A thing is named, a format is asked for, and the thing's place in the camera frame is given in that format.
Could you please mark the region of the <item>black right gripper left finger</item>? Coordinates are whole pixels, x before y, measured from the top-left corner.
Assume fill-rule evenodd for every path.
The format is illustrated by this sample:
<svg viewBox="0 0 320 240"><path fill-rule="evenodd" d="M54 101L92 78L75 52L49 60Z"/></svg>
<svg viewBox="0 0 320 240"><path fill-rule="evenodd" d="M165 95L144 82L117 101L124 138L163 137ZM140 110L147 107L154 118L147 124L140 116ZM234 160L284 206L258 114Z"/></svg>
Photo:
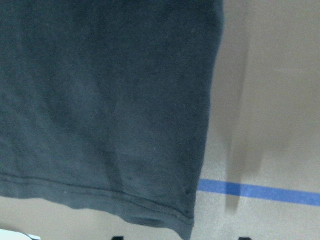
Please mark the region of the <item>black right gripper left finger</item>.
<svg viewBox="0 0 320 240"><path fill-rule="evenodd" d="M113 236L111 240L124 240L124 236Z"/></svg>

